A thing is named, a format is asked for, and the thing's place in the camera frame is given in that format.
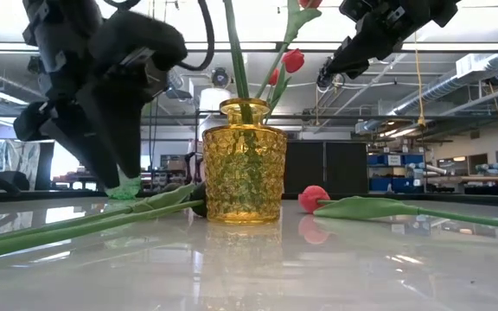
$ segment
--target green object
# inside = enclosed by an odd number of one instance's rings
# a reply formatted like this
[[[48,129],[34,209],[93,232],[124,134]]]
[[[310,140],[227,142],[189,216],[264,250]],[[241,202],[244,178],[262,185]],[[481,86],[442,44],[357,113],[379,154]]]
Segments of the green object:
[[[114,217],[120,214],[148,212],[151,210],[156,210],[166,206],[178,204],[182,202],[184,198],[188,197],[188,195],[191,193],[191,191],[194,188],[195,185],[187,185],[184,187],[179,187],[176,190],[168,193],[154,195],[150,198],[140,200],[134,204],[131,204],[126,207],[120,207],[119,209],[110,212],[104,212],[78,219],[63,220],[53,224],[47,224],[39,228],[23,229],[16,232],[0,234],[0,241],[9,238],[18,238],[26,235],[39,234],[44,232],[51,232],[54,230],[71,228],[78,225],[86,225],[94,223],[96,221],[100,221],[102,219]]]
[[[13,251],[26,250],[28,248],[59,242],[69,238],[77,238],[93,232],[100,232],[120,225],[126,225],[137,221],[150,220],[166,214],[181,211],[184,208],[197,206],[202,201],[190,201],[173,206],[166,206],[144,213],[132,213],[114,219],[103,219],[90,224],[77,225],[64,229],[29,234],[18,238],[7,238],[0,240],[0,256]]]
[[[120,180],[120,186],[113,189],[106,189],[105,193],[112,200],[134,200],[136,199],[136,194],[139,193],[141,188],[141,177],[128,178],[118,169],[118,178]]]
[[[458,213],[433,211],[409,206],[399,200],[351,197],[338,201],[319,200],[328,203],[314,211],[315,216],[335,219],[375,219],[395,215],[430,215],[440,218],[467,221],[480,225],[498,226],[498,219],[466,216]]]
[[[299,34],[299,29],[301,29],[301,27],[304,26],[305,23],[310,22],[313,19],[322,15],[322,12],[317,9],[305,8],[301,10],[301,8],[299,7],[299,2],[297,0],[288,0],[287,10],[288,10],[288,17],[287,17],[287,28],[285,30],[285,35],[284,35],[284,44],[282,44],[282,47],[278,51],[278,55],[276,56],[276,59],[272,63],[270,70],[266,74],[265,80],[263,81],[263,84],[260,86],[259,91],[257,92],[255,98],[260,98],[260,96],[265,91],[265,88],[268,85],[268,81],[270,80],[270,77],[274,72],[274,68],[276,68],[276,66],[282,59],[282,55],[287,50],[287,47],[293,42],[293,40],[297,38],[297,35]]]

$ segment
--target blue bin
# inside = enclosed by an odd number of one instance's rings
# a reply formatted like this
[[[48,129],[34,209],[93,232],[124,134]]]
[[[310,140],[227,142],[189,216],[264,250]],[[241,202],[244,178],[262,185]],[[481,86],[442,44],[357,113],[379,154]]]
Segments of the blue bin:
[[[387,191],[387,187],[391,183],[391,178],[371,178],[369,181],[370,191]]]
[[[422,155],[403,155],[401,159],[402,164],[411,164],[411,163],[422,163],[424,161],[424,157]]]
[[[378,164],[378,156],[377,155],[369,155],[368,156],[368,165],[377,165]]]

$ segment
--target white table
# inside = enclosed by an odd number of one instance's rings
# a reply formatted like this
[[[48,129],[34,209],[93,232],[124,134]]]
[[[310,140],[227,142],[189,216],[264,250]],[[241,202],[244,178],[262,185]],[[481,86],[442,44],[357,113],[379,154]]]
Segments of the white table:
[[[412,203],[498,217],[498,207]],[[2,203],[35,210],[0,232],[104,204]],[[285,201],[280,223],[254,227],[177,213],[0,257],[0,310],[498,310],[498,228],[421,217],[317,224],[300,211]]]

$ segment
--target textured vase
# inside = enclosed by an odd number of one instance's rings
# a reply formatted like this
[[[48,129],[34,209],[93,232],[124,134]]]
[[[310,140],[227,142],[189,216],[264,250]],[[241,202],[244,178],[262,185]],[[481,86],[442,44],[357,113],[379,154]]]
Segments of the textured vase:
[[[239,104],[249,104],[252,124],[244,124]],[[229,99],[220,104],[228,125],[203,133],[207,217],[226,223],[277,221],[284,191],[287,136],[263,125],[270,111],[259,99]]]

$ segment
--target red tulip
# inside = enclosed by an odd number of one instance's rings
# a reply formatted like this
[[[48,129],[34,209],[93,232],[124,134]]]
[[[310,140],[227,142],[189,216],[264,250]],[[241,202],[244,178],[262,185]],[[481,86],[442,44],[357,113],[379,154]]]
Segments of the red tulip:
[[[275,86],[278,83],[279,75],[280,71],[277,68],[274,69],[274,72],[272,72],[272,76],[270,76],[270,79],[268,80],[268,84],[271,86]]]
[[[301,4],[303,9],[307,9],[307,6],[309,6],[309,9],[316,9],[320,6],[321,3],[322,0],[299,0],[299,4]]]
[[[319,200],[329,200],[329,195],[320,186],[308,186],[304,189],[302,194],[299,194],[299,205],[308,213],[313,213],[322,204],[318,204]]]
[[[285,64],[285,71],[288,73],[294,73],[301,69],[304,64],[304,54],[301,50],[294,49],[286,53],[282,58],[282,62]]]

